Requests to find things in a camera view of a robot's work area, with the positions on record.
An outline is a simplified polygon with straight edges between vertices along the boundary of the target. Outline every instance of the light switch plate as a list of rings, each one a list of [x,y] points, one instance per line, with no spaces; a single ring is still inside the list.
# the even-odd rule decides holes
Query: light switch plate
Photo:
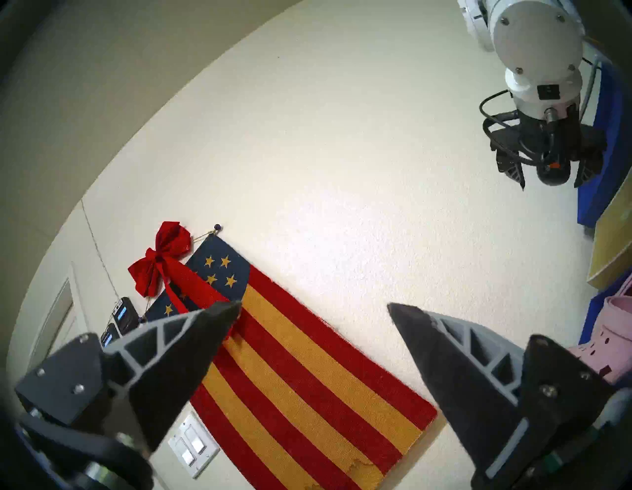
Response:
[[[219,445],[195,412],[189,413],[185,421],[179,425],[176,433],[169,439],[169,447],[191,478],[197,478],[219,452]],[[189,464],[191,456],[195,461]]]

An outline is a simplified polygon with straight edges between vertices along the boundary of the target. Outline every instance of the pink shoe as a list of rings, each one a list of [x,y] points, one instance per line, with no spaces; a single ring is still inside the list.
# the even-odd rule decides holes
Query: pink shoe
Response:
[[[632,276],[619,293],[628,289],[631,279]],[[615,384],[632,369],[632,297],[606,298],[590,341],[569,351],[606,381]]]

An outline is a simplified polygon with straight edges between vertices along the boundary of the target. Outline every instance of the ribbon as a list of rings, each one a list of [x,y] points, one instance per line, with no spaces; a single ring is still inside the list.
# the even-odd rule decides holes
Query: ribbon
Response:
[[[136,281],[136,291],[143,297],[156,296],[162,277],[167,295],[179,313],[187,313],[188,309],[171,289],[172,282],[200,308],[208,308],[215,301],[226,301],[223,295],[178,261],[190,250],[191,234],[186,228],[180,226],[179,221],[163,221],[156,233],[156,249],[148,248],[145,257],[127,269]]]

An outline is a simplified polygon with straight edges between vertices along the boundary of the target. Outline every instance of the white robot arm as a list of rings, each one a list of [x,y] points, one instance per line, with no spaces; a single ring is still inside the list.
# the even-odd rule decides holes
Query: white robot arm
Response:
[[[538,168],[549,185],[566,182],[580,161],[576,187],[600,173],[605,137],[580,124],[583,27],[569,0],[458,0],[468,31],[507,67],[516,111],[486,117],[483,130],[499,171],[524,188],[522,164]],[[486,99],[505,93],[499,92]],[[519,119],[518,125],[507,121]],[[489,127],[504,128],[491,132]]]

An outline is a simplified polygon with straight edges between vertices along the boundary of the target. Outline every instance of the american flag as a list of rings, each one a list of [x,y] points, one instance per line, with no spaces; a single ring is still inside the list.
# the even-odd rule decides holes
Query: american flag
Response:
[[[242,301],[241,317],[191,403],[250,484],[376,488],[434,420],[435,408],[219,237],[204,240],[186,265],[224,298]],[[172,314],[163,292],[147,319]]]

